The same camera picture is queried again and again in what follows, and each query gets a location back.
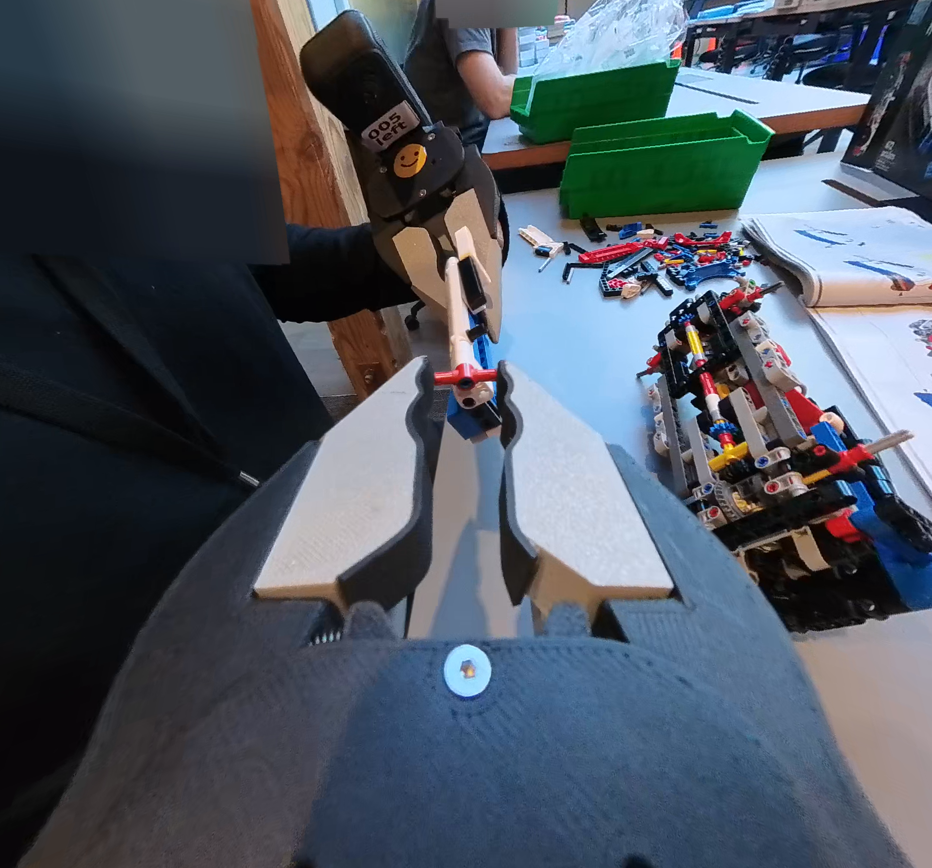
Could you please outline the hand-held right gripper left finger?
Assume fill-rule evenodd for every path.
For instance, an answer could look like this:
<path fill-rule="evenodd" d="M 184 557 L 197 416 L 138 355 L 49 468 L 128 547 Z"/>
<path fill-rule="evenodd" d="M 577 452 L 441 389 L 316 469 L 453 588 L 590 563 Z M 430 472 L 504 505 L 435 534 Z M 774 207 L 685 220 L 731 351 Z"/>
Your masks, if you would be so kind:
<path fill-rule="evenodd" d="M 434 371 L 409 362 L 321 439 L 254 584 L 265 600 L 390 610 L 433 553 Z"/>

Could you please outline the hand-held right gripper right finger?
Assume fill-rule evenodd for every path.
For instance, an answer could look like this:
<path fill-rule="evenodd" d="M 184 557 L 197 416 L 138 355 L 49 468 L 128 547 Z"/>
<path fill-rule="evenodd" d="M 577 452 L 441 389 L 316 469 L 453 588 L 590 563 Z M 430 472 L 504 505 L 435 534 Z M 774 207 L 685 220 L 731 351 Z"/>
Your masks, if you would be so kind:
<path fill-rule="evenodd" d="M 610 448 L 511 362 L 497 379 L 499 553 L 511 603 L 658 601 L 674 582 Z"/>

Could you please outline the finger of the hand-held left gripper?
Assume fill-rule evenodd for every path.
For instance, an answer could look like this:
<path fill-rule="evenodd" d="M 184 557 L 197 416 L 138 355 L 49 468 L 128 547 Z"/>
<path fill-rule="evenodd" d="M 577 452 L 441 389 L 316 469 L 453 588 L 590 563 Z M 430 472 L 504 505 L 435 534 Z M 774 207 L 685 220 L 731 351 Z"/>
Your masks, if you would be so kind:
<path fill-rule="evenodd" d="M 422 227 L 404 226 L 392 237 L 404 275 L 416 297 L 437 316 L 447 316 L 449 294 L 446 276 L 431 234 Z"/>
<path fill-rule="evenodd" d="M 453 258 L 453 280 L 463 303 L 493 344 L 502 320 L 502 248 L 496 222 L 489 227 L 478 195 L 469 190 L 453 198 L 440 223 L 444 259 Z"/>

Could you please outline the blue white brick panel assembly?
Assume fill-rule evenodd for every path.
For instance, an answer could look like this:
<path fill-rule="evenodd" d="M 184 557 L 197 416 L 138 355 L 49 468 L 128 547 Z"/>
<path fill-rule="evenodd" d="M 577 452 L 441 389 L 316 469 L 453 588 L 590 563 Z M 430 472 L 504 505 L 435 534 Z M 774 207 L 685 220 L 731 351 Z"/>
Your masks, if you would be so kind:
<path fill-rule="evenodd" d="M 484 370 L 498 370 L 492 359 L 493 343 L 479 326 L 478 320 L 463 303 L 460 287 L 453 280 L 453 258 L 445 260 L 444 273 L 449 294 L 447 315 L 449 372 L 461 364 Z M 470 389 L 449 385 L 436 385 L 449 392 L 447 419 L 449 425 L 466 441 L 478 443 L 494 437 L 501 431 L 501 417 L 497 405 L 497 380 L 482 383 Z"/>

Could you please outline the toy brick car chassis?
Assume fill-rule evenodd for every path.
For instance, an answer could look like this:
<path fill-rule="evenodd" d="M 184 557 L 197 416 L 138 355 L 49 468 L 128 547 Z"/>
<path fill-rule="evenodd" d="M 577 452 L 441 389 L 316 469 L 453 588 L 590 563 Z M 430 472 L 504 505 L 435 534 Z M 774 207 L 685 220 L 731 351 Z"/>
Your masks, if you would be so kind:
<path fill-rule="evenodd" d="M 673 491 L 738 560 L 792 632 L 931 608 L 930 520 L 882 454 L 807 395 L 760 315 L 780 283 L 744 277 L 675 307 L 640 376 Z"/>

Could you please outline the person's left forearm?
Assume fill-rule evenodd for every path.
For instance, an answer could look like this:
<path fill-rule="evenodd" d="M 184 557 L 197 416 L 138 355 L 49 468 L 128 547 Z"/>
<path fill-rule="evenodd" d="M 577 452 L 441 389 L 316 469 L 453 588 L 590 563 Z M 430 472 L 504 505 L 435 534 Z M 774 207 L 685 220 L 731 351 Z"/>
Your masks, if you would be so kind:
<path fill-rule="evenodd" d="M 329 323 L 417 301 L 380 257 L 369 223 L 339 229 L 288 223 L 286 239 L 288 263 L 249 265 L 278 321 Z"/>

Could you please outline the grey desk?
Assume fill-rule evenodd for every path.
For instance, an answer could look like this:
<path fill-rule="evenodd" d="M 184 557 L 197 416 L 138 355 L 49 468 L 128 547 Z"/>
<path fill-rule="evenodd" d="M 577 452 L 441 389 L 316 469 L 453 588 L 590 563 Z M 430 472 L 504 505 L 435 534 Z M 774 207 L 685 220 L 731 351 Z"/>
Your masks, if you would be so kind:
<path fill-rule="evenodd" d="M 512 234 L 503 274 L 500 346 L 562 406 L 625 448 L 653 473 L 662 463 L 649 439 L 642 370 L 670 300 L 655 290 L 627 302 L 606 301 L 598 276 L 541 260 Z M 786 287 L 763 303 L 763 317 L 816 401 L 836 405 L 857 433 L 883 433 L 872 412 Z M 502 448 L 472 444 L 448 426 L 434 494 L 433 561 L 419 586 L 409 633 L 474 641 L 532 632 L 528 606 L 512 606 L 499 566 L 498 489 Z M 930 613 L 809 636 L 794 642 L 865 792 L 914 866 L 930 866 Z"/>

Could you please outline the green plastic bin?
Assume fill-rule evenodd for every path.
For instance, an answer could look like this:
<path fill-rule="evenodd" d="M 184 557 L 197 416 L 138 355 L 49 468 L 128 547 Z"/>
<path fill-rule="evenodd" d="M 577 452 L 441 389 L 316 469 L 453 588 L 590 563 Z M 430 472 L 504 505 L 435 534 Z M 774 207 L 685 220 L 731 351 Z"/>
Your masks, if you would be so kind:
<path fill-rule="evenodd" d="M 539 81 L 518 78 L 510 116 L 535 144 L 570 140 L 580 128 L 661 118 L 681 65 L 670 59 Z"/>
<path fill-rule="evenodd" d="M 559 204 L 571 220 L 738 210 L 774 135 L 741 110 L 579 128 Z"/>

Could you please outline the pile of loose brick pieces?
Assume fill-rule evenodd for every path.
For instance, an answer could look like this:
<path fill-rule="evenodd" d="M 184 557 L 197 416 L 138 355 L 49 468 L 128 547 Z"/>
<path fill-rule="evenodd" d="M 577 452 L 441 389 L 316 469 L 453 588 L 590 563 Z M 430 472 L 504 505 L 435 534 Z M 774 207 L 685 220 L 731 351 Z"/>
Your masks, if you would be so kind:
<path fill-rule="evenodd" d="M 649 290 L 666 298 L 674 289 L 695 292 L 709 280 L 733 280 L 743 289 L 760 257 L 745 239 L 720 230 L 716 222 L 700 223 L 699 232 L 667 234 L 650 222 L 601 224 L 589 216 L 580 221 L 588 246 L 552 237 L 534 225 L 518 230 L 520 238 L 541 258 L 539 271 L 565 260 L 561 281 L 592 270 L 599 275 L 603 299 L 632 300 Z"/>

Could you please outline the person's black clothed torso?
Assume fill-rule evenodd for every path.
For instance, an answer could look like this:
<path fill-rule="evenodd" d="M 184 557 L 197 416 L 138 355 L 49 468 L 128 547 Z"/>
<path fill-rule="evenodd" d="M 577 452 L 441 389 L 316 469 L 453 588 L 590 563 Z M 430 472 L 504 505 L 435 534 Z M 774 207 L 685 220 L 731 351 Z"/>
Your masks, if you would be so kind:
<path fill-rule="evenodd" d="M 2 256 L 2 866 L 169 584 L 333 420 L 242 262 Z"/>

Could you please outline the clear plastic bag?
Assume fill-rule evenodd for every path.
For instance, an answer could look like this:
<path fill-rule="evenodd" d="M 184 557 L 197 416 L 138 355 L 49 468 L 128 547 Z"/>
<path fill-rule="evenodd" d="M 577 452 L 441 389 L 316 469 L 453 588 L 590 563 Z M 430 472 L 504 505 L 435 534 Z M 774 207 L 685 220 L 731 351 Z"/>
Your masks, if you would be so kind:
<path fill-rule="evenodd" d="M 682 0 L 596 0 L 533 73 L 533 81 L 668 61 L 686 28 Z"/>

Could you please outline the open instruction booklet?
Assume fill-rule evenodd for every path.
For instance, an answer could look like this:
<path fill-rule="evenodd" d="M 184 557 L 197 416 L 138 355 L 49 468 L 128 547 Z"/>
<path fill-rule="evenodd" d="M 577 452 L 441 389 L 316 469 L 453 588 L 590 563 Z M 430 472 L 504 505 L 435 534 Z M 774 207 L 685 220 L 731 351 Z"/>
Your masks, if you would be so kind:
<path fill-rule="evenodd" d="M 931 226 L 895 207 L 747 215 L 742 232 L 792 273 L 799 302 L 901 459 L 931 492 Z"/>

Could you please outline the black product box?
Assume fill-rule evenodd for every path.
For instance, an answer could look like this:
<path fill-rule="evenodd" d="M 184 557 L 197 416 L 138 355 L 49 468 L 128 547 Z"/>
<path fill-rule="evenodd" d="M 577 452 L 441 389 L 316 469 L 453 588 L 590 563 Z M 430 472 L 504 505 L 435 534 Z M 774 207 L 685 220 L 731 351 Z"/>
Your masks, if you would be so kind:
<path fill-rule="evenodd" d="M 842 161 L 930 199 L 931 0 L 915 1 Z"/>

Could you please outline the wooden post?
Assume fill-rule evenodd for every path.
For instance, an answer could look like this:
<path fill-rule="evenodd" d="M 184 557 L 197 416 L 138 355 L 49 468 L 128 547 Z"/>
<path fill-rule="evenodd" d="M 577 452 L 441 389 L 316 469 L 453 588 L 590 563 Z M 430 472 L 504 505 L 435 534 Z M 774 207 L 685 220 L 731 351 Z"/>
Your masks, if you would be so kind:
<path fill-rule="evenodd" d="M 250 8 L 286 220 L 326 228 L 367 222 L 343 126 L 309 93 L 299 67 L 300 49 L 315 34 L 308 0 L 250 0 Z M 358 399 L 411 361 L 397 308 L 344 316 L 328 328 Z"/>

